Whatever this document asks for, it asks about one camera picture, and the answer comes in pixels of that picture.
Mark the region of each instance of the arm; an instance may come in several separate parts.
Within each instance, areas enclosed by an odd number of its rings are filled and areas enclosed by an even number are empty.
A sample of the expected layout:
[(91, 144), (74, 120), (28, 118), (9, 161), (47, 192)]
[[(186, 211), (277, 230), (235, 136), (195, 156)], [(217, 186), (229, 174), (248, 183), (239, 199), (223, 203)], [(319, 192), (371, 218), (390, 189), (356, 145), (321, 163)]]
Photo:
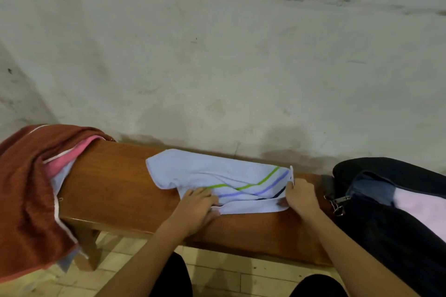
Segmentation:
[(188, 190), (173, 214), (96, 297), (147, 297), (175, 248), (219, 215), (210, 211), (218, 203), (209, 189)]
[(416, 297), (406, 283), (349, 238), (319, 208), (313, 184), (298, 178), (287, 184), (286, 199), (318, 235), (353, 297)]

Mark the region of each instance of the wooden bench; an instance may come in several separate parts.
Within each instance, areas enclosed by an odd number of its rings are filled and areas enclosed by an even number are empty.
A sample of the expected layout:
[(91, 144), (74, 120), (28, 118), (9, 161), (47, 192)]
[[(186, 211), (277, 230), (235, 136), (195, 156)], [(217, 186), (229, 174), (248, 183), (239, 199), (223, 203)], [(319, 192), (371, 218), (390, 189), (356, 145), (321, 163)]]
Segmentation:
[[(77, 159), (59, 193), (60, 218), (74, 230), (89, 255), (76, 259), (83, 270), (94, 270), (100, 259), (98, 231), (149, 238), (179, 202), (176, 190), (155, 186), (145, 159), (161, 152), (108, 141), (93, 142)], [(323, 210), (330, 204), (319, 187), (320, 176), (295, 173), (316, 186)], [(255, 258), (331, 266), (331, 261), (299, 216), (279, 213), (223, 215), (185, 241), (187, 246)]]

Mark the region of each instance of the brown towel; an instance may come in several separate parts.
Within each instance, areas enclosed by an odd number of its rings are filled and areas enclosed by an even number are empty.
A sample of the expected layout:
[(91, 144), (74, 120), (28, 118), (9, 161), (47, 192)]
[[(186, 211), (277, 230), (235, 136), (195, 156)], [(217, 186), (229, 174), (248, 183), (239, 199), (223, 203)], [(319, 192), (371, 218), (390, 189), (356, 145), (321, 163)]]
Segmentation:
[(43, 161), (92, 135), (113, 141), (92, 127), (34, 125), (0, 144), (0, 282), (47, 267), (73, 249), (54, 219)]

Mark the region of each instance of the forearm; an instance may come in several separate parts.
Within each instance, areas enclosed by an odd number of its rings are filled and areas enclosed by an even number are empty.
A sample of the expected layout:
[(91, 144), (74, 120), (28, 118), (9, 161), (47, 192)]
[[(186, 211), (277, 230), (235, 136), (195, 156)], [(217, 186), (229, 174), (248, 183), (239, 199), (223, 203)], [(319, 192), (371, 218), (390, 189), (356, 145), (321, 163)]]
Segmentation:
[(339, 229), (321, 210), (304, 220), (316, 232), (352, 297), (416, 297), (408, 285)]
[(170, 255), (183, 241), (167, 224), (98, 292), (96, 297), (147, 297)]

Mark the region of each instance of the hand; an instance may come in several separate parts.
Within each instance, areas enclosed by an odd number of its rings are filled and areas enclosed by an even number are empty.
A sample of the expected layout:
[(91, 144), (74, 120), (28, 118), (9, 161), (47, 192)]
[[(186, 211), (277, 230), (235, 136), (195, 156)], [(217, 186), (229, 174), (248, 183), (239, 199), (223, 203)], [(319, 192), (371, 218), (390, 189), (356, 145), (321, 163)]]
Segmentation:
[(289, 206), (304, 220), (320, 211), (314, 185), (303, 178), (295, 179), (294, 186), (293, 182), (287, 183), (285, 197)]
[(218, 204), (218, 196), (213, 196), (210, 189), (189, 189), (165, 223), (184, 239), (220, 216), (218, 211), (210, 210)]

